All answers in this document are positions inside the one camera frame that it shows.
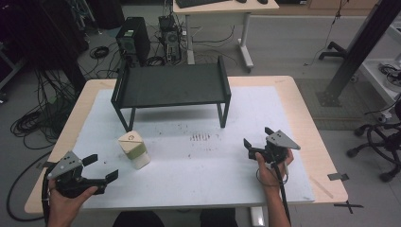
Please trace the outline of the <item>open-sided computer tower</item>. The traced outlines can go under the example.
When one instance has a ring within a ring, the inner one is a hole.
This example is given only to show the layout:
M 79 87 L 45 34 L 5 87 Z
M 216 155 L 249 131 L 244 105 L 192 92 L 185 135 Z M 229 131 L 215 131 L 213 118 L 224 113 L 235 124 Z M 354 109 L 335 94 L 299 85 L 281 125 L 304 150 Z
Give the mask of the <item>open-sided computer tower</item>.
M 175 25 L 174 17 L 172 15 L 160 16 L 158 20 L 166 59 L 170 62 L 180 61 L 182 59 L 180 33 Z

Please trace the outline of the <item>light wooden office desk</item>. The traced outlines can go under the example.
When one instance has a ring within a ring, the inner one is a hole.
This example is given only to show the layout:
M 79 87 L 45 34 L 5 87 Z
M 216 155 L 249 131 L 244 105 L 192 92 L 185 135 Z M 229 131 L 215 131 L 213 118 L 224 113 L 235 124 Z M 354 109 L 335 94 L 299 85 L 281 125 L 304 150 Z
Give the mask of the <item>light wooden office desk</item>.
M 245 4 L 239 3 L 236 0 L 230 0 L 226 2 L 220 2 L 215 4 L 209 4 L 204 6 L 197 6 L 192 8 L 180 9 L 176 4 L 176 0 L 172 0 L 173 11 L 176 14 L 182 14 L 185 18 L 185 28 L 187 31 L 187 62 L 194 64 L 194 51 L 193 51 L 193 38 L 190 35 L 190 21 L 191 18 L 196 15 L 208 14 L 214 15 L 216 18 L 227 22 L 229 25 L 230 18 L 233 18 L 234 14 L 242 16 L 240 24 L 243 25 L 241 38 L 238 40 L 238 46 L 244 59 L 245 65 L 249 71 L 253 69 L 253 61 L 247 48 L 248 30 L 251 21 L 251 15 L 256 12 L 263 12 L 269 10 L 279 9 L 279 5 L 275 0 L 269 0 L 268 4 L 263 5 L 257 2 L 257 0 L 247 0 Z

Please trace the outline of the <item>white table mat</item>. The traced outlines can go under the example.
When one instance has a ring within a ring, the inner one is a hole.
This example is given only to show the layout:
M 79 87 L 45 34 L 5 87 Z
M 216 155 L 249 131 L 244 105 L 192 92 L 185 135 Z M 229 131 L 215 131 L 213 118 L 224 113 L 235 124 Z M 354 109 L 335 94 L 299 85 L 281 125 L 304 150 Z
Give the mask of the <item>white table mat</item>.
M 118 143 L 125 134 L 101 90 L 86 118 L 73 151 L 97 162 L 83 170 L 86 178 L 118 171 L 104 194 L 93 196 L 86 209 L 165 209 L 253 206 L 264 201 L 243 143 L 266 144 L 265 129 L 290 134 L 277 90 L 272 86 L 235 87 L 226 126 L 219 125 L 214 105 L 139 109 L 133 128 L 142 136 L 150 162 L 135 169 Z

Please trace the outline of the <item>person's right leg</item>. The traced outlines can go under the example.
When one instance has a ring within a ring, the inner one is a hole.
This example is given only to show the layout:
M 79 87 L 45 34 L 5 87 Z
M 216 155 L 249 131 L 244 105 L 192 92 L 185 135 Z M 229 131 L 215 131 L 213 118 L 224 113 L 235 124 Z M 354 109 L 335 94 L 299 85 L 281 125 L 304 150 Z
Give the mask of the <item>person's right leg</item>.
M 238 227 L 235 208 L 203 209 L 200 227 Z

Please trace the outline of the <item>black office chair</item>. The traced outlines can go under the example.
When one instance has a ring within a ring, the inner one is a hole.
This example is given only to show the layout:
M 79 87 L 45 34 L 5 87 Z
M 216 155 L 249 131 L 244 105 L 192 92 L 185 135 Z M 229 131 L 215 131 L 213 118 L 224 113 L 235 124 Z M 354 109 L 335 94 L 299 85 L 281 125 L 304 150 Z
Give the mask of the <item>black office chair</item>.
M 398 155 L 401 151 L 401 101 L 395 102 L 394 109 L 399 119 L 398 123 L 362 125 L 354 130 L 354 135 L 366 134 L 368 142 L 346 152 L 348 157 L 354 158 L 363 148 L 370 147 L 382 158 L 394 164 L 393 170 L 379 175 L 379 179 L 384 183 L 390 182 L 401 171 L 401 158 Z

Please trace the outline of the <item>black computer tower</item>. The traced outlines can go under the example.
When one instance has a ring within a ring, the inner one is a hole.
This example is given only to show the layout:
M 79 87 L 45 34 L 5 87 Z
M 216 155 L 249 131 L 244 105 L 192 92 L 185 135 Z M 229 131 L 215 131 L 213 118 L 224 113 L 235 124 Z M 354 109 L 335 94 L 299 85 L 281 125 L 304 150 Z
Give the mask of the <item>black computer tower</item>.
M 128 17 L 116 35 L 123 59 L 145 66 L 150 51 L 150 40 L 143 17 Z

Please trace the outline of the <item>black tape cross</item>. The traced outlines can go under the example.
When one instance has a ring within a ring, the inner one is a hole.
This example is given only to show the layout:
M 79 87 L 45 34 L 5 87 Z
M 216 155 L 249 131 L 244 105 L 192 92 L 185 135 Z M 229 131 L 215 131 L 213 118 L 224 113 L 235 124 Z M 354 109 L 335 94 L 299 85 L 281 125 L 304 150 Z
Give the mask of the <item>black tape cross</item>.
M 361 204 L 352 204 L 349 201 L 346 201 L 344 203 L 334 203 L 333 204 L 335 207 L 343 207 L 347 208 L 350 214 L 354 214 L 354 208 L 364 208 L 363 205 Z

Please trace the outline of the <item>black metal post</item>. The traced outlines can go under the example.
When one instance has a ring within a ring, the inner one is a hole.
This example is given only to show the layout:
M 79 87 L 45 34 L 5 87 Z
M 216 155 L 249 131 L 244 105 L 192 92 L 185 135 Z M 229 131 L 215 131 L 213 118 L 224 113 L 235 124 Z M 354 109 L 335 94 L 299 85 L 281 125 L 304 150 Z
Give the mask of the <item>black metal post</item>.
M 319 59 L 341 57 L 343 62 L 323 92 L 316 94 L 323 107 L 339 107 L 342 90 L 365 61 L 398 13 L 401 0 L 378 0 L 346 49 L 331 42 L 327 48 L 336 52 L 322 52 Z

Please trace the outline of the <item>white shelf cart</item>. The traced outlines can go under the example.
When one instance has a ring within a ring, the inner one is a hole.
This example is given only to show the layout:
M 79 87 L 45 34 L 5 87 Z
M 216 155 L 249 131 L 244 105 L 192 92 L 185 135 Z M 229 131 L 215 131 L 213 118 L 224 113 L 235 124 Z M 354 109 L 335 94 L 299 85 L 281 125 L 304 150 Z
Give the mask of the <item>white shelf cart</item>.
M 372 83 L 382 98 L 388 104 L 391 104 L 397 99 L 399 94 L 386 85 L 386 76 L 378 70 L 378 66 L 382 63 L 398 68 L 401 67 L 401 22 L 393 22 L 387 29 L 386 35 L 397 42 L 397 56 L 389 59 L 366 59 L 359 69 L 365 78 Z

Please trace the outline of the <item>black metal shelf rack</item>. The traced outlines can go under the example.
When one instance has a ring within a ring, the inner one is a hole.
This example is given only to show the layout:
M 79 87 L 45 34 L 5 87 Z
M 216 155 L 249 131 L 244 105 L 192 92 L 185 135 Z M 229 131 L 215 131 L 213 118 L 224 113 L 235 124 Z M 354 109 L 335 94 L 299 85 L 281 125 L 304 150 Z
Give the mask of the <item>black metal shelf rack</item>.
M 215 104 L 221 127 L 226 126 L 231 88 L 224 59 L 215 63 L 129 67 L 123 61 L 111 103 L 125 131 L 133 128 L 143 108 Z

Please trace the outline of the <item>white and green carton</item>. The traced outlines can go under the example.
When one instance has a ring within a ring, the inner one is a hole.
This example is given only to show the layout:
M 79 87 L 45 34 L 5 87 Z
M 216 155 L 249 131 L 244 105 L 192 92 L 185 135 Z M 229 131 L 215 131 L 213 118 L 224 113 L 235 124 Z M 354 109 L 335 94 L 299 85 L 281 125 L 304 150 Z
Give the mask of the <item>white and green carton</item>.
M 118 139 L 118 143 L 135 169 L 141 169 L 150 163 L 148 149 L 137 131 L 129 131 Z

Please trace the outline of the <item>person's right hand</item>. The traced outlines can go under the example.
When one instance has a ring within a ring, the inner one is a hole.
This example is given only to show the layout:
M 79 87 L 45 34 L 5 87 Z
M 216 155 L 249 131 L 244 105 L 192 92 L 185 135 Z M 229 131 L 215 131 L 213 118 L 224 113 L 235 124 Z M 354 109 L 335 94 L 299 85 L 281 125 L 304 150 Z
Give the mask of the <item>person's right hand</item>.
M 288 166 L 294 160 L 292 150 L 288 149 L 286 160 L 276 165 L 278 170 L 275 170 L 274 167 L 272 169 L 269 169 L 266 166 L 264 157 L 259 152 L 255 154 L 255 157 L 259 166 L 259 180 L 268 189 L 279 187 L 283 183 L 283 179 L 288 174 Z

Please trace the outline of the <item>grey tape strip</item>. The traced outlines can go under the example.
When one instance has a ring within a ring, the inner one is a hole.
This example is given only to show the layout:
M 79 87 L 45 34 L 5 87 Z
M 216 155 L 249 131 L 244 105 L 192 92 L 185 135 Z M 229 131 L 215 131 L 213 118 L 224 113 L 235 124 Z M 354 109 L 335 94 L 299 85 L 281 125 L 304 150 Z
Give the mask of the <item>grey tape strip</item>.
M 329 178 L 330 181 L 335 181 L 335 180 L 341 180 L 342 182 L 349 180 L 349 177 L 347 174 L 340 174 L 340 173 L 332 173 L 328 174 L 327 177 Z

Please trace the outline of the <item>black keyboard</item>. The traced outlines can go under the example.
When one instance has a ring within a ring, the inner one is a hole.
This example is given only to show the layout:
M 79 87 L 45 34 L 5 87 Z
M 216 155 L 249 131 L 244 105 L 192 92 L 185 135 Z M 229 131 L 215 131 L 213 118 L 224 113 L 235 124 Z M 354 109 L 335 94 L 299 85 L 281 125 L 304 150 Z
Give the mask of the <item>black keyboard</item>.
M 176 4 L 180 9 L 192 8 L 197 6 L 204 6 L 230 0 L 176 0 Z

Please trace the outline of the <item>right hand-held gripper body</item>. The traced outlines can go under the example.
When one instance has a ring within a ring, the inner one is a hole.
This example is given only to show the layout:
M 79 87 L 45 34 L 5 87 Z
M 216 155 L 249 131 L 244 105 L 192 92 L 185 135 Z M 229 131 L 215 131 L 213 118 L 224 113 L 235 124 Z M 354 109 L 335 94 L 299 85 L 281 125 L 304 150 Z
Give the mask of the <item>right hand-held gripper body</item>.
M 275 131 L 272 135 L 267 135 L 263 148 L 252 146 L 249 149 L 249 158 L 255 160 L 255 153 L 259 152 L 267 164 L 280 164 L 286 160 L 289 148 L 299 150 L 301 147 L 282 131 Z

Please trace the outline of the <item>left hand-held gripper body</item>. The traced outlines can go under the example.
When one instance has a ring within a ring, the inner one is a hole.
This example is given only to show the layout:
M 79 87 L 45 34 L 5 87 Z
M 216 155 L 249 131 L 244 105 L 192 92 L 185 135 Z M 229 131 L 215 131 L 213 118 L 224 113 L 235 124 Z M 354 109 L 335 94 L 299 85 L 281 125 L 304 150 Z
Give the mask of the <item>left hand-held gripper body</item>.
M 82 176 L 83 159 L 73 151 L 68 151 L 47 173 L 47 179 L 56 181 L 56 189 L 64 197 L 73 199 L 92 186 L 97 187 L 95 195 L 105 192 L 105 179 L 87 179 Z

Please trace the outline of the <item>person's left hand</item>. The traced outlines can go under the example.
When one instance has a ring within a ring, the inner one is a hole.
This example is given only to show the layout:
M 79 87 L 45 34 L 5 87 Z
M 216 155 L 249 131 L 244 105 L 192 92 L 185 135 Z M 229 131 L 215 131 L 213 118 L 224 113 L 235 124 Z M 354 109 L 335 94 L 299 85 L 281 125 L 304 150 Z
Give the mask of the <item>person's left hand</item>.
M 50 217 L 57 220 L 74 219 L 82 204 L 84 204 L 97 191 L 96 186 L 89 187 L 77 197 L 71 199 L 64 197 L 56 188 L 50 192 Z

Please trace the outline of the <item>person's leg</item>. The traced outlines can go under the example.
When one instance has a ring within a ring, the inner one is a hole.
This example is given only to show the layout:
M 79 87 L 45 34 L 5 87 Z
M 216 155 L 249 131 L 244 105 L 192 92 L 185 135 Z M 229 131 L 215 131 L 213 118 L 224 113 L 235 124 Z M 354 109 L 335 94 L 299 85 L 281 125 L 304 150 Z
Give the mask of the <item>person's leg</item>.
M 125 211 L 117 216 L 113 227 L 165 227 L 165 225 L 152 211 Z
M 235 208 L 203 209 L 200 227 L 238 227 Z

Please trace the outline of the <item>black stand foot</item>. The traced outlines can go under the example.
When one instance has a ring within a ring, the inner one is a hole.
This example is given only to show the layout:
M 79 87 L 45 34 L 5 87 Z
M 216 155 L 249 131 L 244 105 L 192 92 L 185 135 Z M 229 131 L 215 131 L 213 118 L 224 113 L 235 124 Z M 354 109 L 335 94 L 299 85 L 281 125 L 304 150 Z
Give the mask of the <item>black stand foot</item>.
M 335 42 L 330 42 L 327 46 L 327 50 L 322 52 L 319 56 L 319 60 L 323 60 L 325 57 L 340 57 L 345 58 L 348 52 Z

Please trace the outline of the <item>white table leg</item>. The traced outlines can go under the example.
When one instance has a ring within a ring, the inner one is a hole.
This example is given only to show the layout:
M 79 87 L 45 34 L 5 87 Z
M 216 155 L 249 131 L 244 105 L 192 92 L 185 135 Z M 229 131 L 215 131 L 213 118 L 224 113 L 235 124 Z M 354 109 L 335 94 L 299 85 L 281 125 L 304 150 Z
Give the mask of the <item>white table leg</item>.
M 255 206 L 250 208 L 252 227 L 265 227 L 263 208 Z

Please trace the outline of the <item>person's left leg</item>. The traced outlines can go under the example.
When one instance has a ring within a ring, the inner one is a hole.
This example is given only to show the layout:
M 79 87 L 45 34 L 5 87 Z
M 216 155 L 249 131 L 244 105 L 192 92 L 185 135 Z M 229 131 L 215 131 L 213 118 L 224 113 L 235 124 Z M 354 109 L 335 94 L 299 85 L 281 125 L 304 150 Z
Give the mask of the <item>person's left leg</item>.
M 165 227 L 165 225 L 152 211 L 125 211 L 117 216 L 113 227 Z

